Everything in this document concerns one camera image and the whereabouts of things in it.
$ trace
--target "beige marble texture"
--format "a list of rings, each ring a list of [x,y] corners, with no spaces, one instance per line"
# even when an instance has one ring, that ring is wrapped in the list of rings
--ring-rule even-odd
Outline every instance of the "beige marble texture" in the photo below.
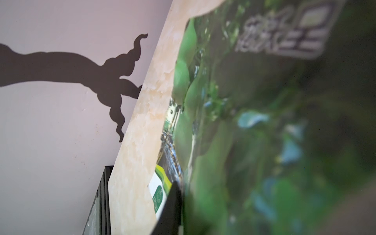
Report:
[[[112,235],[149,234],[156,223],[147,185],[161,145],[185,24],[190,17],[205,14],[223,1],[172,2],[108,183]]]

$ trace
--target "logo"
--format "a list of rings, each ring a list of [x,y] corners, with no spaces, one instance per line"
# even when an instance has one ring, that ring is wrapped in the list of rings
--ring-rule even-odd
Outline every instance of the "logo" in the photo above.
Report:
[[[277,13],[271,11],[265,16],[252,16],[244,24],[244,33],[239,37],[235,51],[265,51],[280,56],[315,59],[324,51],[325,42],[344,3],[345,0],[304,2],[294,17],[293,6]]]
[[[162,199],[163,199],[162,187],[158,185],[157,190],[155,191],[154,196],[153,196],[154,211],[156,213],[162,204]]]

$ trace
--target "green logo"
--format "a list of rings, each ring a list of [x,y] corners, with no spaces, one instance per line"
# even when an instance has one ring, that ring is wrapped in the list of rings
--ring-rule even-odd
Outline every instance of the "green logo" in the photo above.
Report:
[[[163,199],[163,192],[162,192],[162,187],[158,185],[157,190],[154,193],[153,196],[153,202],[154,202],[154,211],[157,212],[159,206],[162,203]]]

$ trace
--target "black object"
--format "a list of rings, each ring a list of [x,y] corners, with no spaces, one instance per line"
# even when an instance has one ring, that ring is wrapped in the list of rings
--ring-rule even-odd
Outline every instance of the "black object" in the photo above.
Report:
[[[100,180],[99,187],[97,190],[96,197],[93,202],[95,204],[96,199],[98,198],[99,202],[99,211],[97,211],[97,219],[99,220],[99,234],[100,235],[111,235],[111,221],[110,221],[110,204],[108,197],[108,180],[112,173],[113,166],[105,167],[105,170]],[[87,228],[89,218],[86,222],[85,228],[82,234],[85,234],[85,229]]]
[[[168,193],[161,217],[151,235],[177,235],[181,224],[182,193],[175,181]]]

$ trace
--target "black frame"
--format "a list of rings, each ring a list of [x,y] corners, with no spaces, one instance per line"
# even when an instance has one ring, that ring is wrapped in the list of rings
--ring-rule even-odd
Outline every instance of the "black frame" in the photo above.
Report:
[[[108,197],[108,180],[110,179],[110,175],[112,173],[113,166],[105,167],[105,170],[102,174],[102,178],[100,180],[98,190],[96,196],[94,198],[92,207],[94,206],[95,200],[97,197],[100,197],[99,201],[99,235],[111,235],[111,220],[110,220],[110,204],[109,204],[109,197]],[[89,216],[85,224],[85,228],[83,229],[82,235],[85,233],[86,225],[89,221]]]

